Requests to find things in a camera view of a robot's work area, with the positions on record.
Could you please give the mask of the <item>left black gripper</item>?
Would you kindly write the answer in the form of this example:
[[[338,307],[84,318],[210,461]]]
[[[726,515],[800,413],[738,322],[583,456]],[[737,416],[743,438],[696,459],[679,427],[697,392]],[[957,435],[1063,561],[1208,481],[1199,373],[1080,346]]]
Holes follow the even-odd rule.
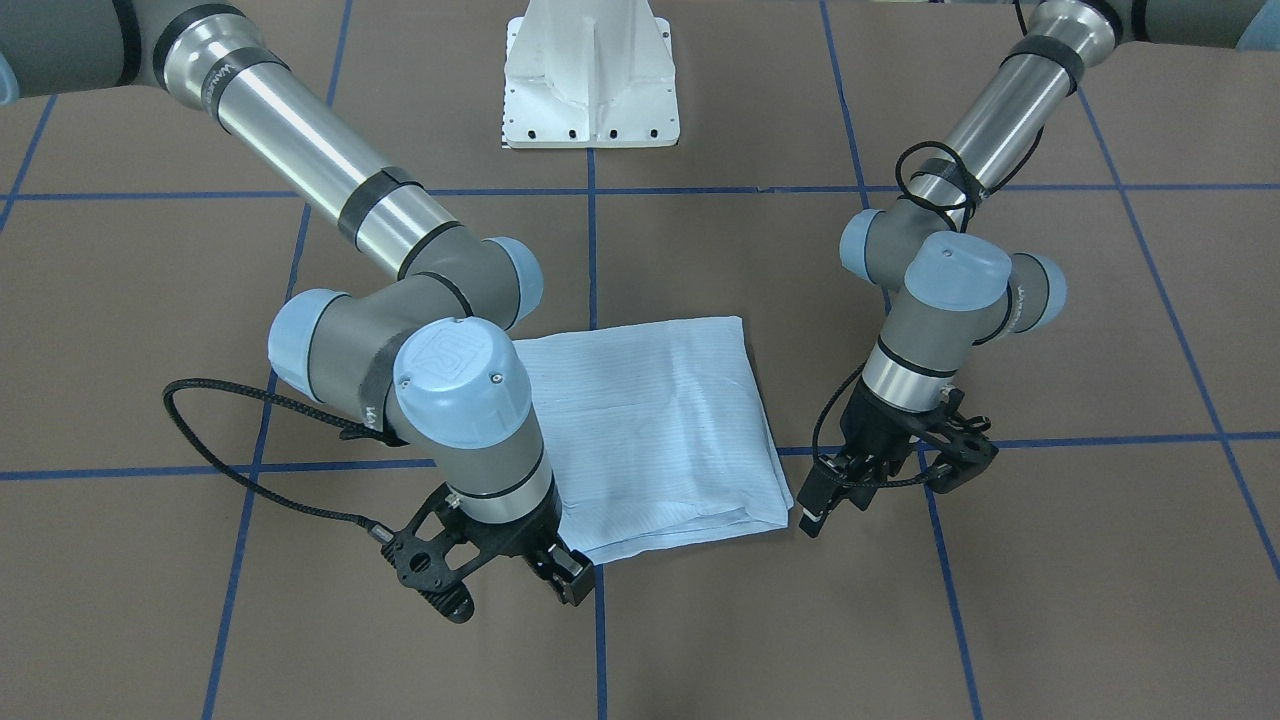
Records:
[[[836,401],[851,389],[840,418],[844,445],[835,454],[818,448],[820,428]],[[925,471],[908,479],[897,474],[914,454],[919,438],[941,421],[941,405],[927,413],[910,413],[876,396],[858,375],[851,375],[826,404],[812,434],[812,470],[799,492],[799,529],[809,538],[820,534],[831,512],[844,500],[867,510],[878,489],[924,484]]]

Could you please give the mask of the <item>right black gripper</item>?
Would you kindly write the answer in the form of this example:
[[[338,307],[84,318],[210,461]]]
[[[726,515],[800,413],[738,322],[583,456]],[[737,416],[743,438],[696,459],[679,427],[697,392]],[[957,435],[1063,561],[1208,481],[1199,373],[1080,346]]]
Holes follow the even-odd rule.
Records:
[[[577,607],[595,589],[596,578],[593,561],[561,536],[562,510],[558,496],[547,496],[531,512],[513,521],[465,518],[465,534],[481,553],[522,557],[559,602]]]

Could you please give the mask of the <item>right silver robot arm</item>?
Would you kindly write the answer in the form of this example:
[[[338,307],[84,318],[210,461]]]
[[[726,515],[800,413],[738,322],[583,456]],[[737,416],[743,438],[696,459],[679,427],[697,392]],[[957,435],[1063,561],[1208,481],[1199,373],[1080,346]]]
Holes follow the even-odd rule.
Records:
[[[481,240],[394,167],[225,1],[5,1],[3,101],[154,87],[207,114],[279,173],[390,277],[355,297],[307,290],[278,313],[268,351],[310,404],[237,386],[347,439],[428,450],[445,480],[402,530],[247,489],[364,528],[399,580],[443,616],[474,610],[466,578],[522,557],[564,603],[593,591],[591,561],[559,534],[561,497],[508,331],[538,305],[541,270],[516,240]]]

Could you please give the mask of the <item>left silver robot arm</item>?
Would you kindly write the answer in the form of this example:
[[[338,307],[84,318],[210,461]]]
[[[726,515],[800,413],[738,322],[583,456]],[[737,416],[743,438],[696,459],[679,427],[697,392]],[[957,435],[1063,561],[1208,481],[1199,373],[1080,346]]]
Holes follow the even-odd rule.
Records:
[[[1042,1],[993,79],[941,141],[902,152],[899,197],[845,227],[838,255],[854,275],[891,293],[868,359],[838,387],[841,448],[812,447],[799,527],[817,537],[842,502],[868,509],[881,489],[947,493],[997,456],[989,420],[965,416],[956,374],[974,347],[1025,334],[1064,309],[1061,268],[1006,252],[969,231],[980,205],[1021,170],[1055,109],[1088,69],[1124,44],[1277,49],[1275,1]]]

